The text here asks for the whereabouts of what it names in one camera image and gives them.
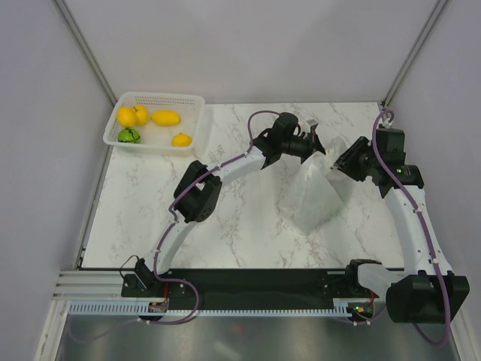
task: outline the plastic basket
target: plastic basket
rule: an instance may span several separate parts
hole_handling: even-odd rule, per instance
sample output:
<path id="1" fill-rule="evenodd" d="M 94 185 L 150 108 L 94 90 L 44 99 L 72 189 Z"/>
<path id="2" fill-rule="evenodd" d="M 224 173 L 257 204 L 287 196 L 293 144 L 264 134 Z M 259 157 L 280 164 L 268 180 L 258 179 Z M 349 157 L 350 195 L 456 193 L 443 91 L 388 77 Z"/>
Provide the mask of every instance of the plastic basket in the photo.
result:
<path id="1" fill-rule="evenodd" d="M 124 128 L 116 120 L 117 111 L 120 107 L 131 108 L 137 104 L 147 108 L 149 117 L 152 116 L 154 111 L 171 110 L 180 115 L 181 121 L 176 126 L 158 126 L 152 120 L 149 120 L 145 126 L 134 126 L 134 129 L 137 129 L 141 135 L 140 144 L 121 143 L 117 140 L 117 136 Z M 202 124 L 204 104 L 204 98 L 200 96 L 146 92 L 125 93 L 115 105 L 105 127 L 104 142 L 133 150 L 149 150 L 171 155 L 192 154 L 199 144 L 204 144 L 207 141 L 206 137 L 210 134 L 210 129 L 205 128 L 211 126 L 211 123 L 206 122 L 204 127 Z M 179 133 L 190 135 L 192 138 L 192 143 L 188 147 L 173 147 L 171 145 L 172 138 Z"/>

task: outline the white marble surface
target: white marble surface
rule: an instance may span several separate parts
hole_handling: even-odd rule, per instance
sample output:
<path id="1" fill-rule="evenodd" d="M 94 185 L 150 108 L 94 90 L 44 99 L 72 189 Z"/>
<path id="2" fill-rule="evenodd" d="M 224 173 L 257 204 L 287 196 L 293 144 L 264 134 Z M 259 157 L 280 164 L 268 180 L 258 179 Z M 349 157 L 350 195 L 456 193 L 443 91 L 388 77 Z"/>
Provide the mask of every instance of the white marble surface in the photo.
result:
<path id="1" fill-rule="evenodd" d="M 288 111 L 316 118 L 321 142 L 341 136 L 351 145 L 369 136 L 375 103 L 208 105 L 213 119 L 202 162 L 220 160 L 247 148 L 247 118 L 257 110 Z M 253 121 L 253 134 L 271 126 L 274 116 Z M 194 159 L 126 152 L 115 148 L 89 236 L 84 267 L 118 267 L 132 254 L 144 255 L 171 219 L 174 188 Z M 394 221 L 371 183 L 353 182 L 345 208 L 309 236 L 280 217 L 277 203 L 298 159 L 283 156 L 269 168 L 223 187 L 213 215 L 194 228 L 174 258 L 173 267 L 303 268 L 344 267 L 353 258 L 378 259 L 402 267 Z"/>

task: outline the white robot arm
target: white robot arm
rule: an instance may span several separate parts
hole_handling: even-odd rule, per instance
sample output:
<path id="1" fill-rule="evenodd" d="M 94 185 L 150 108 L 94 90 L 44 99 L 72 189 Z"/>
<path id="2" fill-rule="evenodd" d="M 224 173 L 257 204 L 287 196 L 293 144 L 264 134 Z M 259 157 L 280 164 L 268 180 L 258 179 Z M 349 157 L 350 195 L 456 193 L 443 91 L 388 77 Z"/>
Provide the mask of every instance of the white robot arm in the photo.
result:
<path id="1" fill-rule="evenodd" d="M 186 236 L 197 223 L 212 214 L 223 184 L 229 184 L 245 174 L 269 166 L 283 153 L 299 156 L 301 161 L 315 151 L 325 153 L 315 133 L 315 126 L 311 133 L 294 135 L 297 125 L 297 117 L 282 113 L 272 128 L 266 129 L 253 140 L 246 153 L 209 165 L 193 162 L 174 193 L 176 199 L 171 211 L 175 220 L 168 225 L 160 242 L 144 257 L 143 264 L 156 267 L 159 275 L 166 273 Z M 440 249 L 425 206 L 421 174 L 416 166 L 404 164 L 404 133 L 398 129 L 381 127 L 375 136 L 379 144 L 378 151 L 403 188 L 408 189 L 419 209 L 413 210 L 405 193 L 387 176 L 374 155 L 371 142 L 360 137 L 336 161 L 335 167 L 355 181 L 364 181 L 367 176 L 371 176 L 374 184 L 379 187 L 381 196 L 386 200 L 395 220 L 401 241 L 404 276 L 400 277 L 387 270 L 380 262 L 369 259 L 352 260 L 346 268 L 346 274 L 354 275 L 353 282 L 373 290 L 381 299 L 385 299 L 393 321 L 442 323 L 444 302 L 434 264 L 439 266 L 449 294 L 451 318 L 469 293 L 469 284 L 466 277 L 453 274 L 451 265 Z M 436 254 L 431 254 L 427 244 L 425 232 L 418 219 L 419 211 L 424 216 Z M 140 274 L 141 272 L 138 272 L 137 275 L 141 280 Z"/>

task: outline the gray wall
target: gray wall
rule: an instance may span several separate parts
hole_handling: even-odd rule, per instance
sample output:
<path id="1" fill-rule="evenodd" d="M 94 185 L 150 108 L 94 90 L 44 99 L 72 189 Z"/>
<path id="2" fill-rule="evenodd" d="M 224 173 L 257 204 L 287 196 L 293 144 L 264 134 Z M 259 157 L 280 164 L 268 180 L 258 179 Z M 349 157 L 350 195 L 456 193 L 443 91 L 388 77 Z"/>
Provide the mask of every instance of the gray wall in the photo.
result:
<path id="1" fill-rule="evenodd" d="M 110 112 L 48 0 L 0 11 L 0 359 L 32 359 L 71 266 Z"/>
<path id="2" fill-rule="evenodd" d="M 453 1 L 414 63 L 392 108 L 407 152 L 427 184 L 429 212 L 481 339 L 481 2 Z"/>
<path id="3" fill-rule="evenodd" d="M 436 0 L 66 2 L 117 97 L 243 103 L 379 101 Z"/>

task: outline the lemon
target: lemon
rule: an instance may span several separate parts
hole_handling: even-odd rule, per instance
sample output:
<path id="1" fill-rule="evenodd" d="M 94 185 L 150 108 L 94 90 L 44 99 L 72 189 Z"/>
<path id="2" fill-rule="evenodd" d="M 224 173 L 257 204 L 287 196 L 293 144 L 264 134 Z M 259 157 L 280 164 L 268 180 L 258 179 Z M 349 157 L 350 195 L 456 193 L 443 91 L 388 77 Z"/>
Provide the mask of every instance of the lemon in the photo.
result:
<path id="1" fill-rule="evenodd" d="M 180 115 L 175 111 L 154 111 L 152 121 L 158 126 L 175 126 L 180 123 Z"/>
<path id="2" fill-rule="evenodd" d="M 117 111 L 117 121 L 124 128 L 131 128 L 136 124 L 137 117 L 133 109 L 121 107 L 119 111 Z"/>
<path id="3" fill-rule="evenodd" d="M 192 138 L 187 134 L 177 134 L 172 138 L 172 146 L 174 147 L 188 147 L 192 143 Z"/>
<path id="4" fill-rule="evenodd" d="M 137 104 L 132 108 L 137 117 L 137 124 L 139 126 L 145 126 L 149 121 L 149 111 L 143 105 Z"/>

